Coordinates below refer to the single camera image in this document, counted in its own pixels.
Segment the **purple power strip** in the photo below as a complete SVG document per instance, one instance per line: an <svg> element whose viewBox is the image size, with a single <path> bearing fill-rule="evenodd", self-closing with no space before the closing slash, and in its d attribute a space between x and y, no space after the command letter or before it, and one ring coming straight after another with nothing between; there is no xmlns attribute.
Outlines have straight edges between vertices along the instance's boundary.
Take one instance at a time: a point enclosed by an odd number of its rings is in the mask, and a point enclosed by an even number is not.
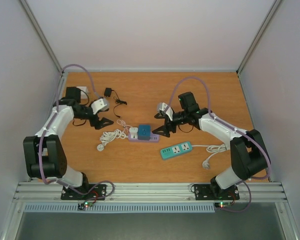
<svg viewBox="0 0 300 240"><path fill-rule="evenodd" d="M131 136L131 134L129 134L128 140L133 143L158 143L160 140L160 136L158 134L151 133L149 140L142 140L142 139L138 139L137 134L134 134L133 136Z"/></svg>

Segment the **blue cube socket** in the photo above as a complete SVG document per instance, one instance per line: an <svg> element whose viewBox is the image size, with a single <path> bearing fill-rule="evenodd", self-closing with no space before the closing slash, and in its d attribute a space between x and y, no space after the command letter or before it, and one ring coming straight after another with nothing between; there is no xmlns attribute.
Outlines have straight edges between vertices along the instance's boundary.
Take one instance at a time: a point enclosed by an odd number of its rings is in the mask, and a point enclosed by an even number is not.
<svg viewBox="0 0 300 240"><path fill-rule="evenodd" d="M142 141L151 139L151 126L149 124L140 124L138 126L137 139Z"/></svg>

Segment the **white tiger print plug adapter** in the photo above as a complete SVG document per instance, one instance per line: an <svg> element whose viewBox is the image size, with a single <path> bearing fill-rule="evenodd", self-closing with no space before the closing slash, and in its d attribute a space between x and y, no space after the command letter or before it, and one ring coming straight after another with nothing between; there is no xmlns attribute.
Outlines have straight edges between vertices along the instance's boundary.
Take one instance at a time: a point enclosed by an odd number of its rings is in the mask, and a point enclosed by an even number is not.
<svg viewBox="0 0 300 240"><path fill-rule="evenodd" d="M89 90L87 86L77 86L80 90L80 98L81 99L88 99L89 98Z"/></svg>

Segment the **teal power strip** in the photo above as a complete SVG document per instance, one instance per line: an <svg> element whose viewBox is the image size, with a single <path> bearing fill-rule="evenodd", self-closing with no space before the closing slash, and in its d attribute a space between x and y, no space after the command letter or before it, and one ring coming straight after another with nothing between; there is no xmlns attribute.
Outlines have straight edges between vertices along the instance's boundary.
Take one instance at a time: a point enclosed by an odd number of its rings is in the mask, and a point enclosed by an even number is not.
<svg viewBox="0 0 300 240"><path fill-rule="evenodd" d="M165 161L171 158L178 157L190 153L193 150L193 146L189 141L182 142L173 146L169 146L160 150L161 158Z"/></svg>

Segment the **white charger with cable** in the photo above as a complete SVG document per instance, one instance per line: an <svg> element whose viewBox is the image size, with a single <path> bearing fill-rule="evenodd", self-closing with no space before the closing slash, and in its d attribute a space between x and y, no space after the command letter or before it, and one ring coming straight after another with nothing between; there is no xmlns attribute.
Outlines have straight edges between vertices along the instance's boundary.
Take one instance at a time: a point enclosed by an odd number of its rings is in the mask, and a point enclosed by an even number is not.
<svg viewBox="0 0 300 240"><path fill-rule="evenodd" d="M123 133L125 134L126 138L132 137L132 139L138 138L138 128L133 127L131 125L126 124L124 120L118 119L116 121L118 125L120 125L123 128Z"/></svg>

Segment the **black power adapter with cable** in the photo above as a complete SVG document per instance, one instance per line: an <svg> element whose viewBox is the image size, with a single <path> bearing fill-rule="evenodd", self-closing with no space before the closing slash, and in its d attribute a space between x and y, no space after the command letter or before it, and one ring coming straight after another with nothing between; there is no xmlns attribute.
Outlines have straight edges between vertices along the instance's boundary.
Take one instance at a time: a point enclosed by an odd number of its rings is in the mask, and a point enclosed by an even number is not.
<svg viewBox="0 0 300 240"><path fill-rule="evenodd" d="M117 92L116 92L114 89L112 89L112 88L110 88L110 87L106 87L106 88L105 88L105 90L104 90L104 96L105 96L105 97L110 98L111 95L112 95L112 93L115 94L115 96L113 97L114 102L115 102L115 106L114 106L114 108L113 108L113 113L114 113L114 115L115 115L117 118L120 119L121 116L118 115L118 114L116 114L116 108L117 108L118 106L120 106L120 105L126 105L126 106L127 106L128 103L127 103L126 101L124 101L124 100L121 100L121 99L119 98Z"/></svg>

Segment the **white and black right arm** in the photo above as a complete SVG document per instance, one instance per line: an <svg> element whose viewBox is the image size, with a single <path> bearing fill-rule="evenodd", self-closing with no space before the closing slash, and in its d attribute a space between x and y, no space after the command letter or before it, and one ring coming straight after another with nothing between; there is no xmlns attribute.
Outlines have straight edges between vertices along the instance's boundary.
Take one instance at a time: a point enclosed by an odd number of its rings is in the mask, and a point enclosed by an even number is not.
<svg viewBox="0 0 300 240"><path fill-rule="evenodd" d="M230 150L231 164L210 181L209 188L215 198L224 197L233 185L253 179L257 173L270 168L271 161L259 131L238 128L222 120L209 107L200 108L192 92L180 94L178 100L179 112L164 102L157 105L155 118L164 119L164 124L153 133L168 138L178 126L188 124L224 143Z"/></svg>

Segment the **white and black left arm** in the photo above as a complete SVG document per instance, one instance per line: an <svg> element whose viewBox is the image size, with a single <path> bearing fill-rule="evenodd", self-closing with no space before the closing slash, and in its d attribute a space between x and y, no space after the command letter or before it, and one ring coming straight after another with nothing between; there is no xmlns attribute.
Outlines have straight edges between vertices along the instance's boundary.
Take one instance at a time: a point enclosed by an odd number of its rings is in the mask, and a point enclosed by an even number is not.
<svg viewBox="0 0 300 240"><path fill-rule="evenodd" d="M81 103L81 89L68 87L65 96L57 99L51 115L43 127L33 136L23 140L26 171L30 178L37 178L49 185L58 183L71 190L79 199L86 199L94 186L89 184L87 175L68 165L61 139L74 119L89 121L91 127L100 130L114 122L105 117L99 118L100 112L109 110L109 102L98 97L89 105Z"/></svg>

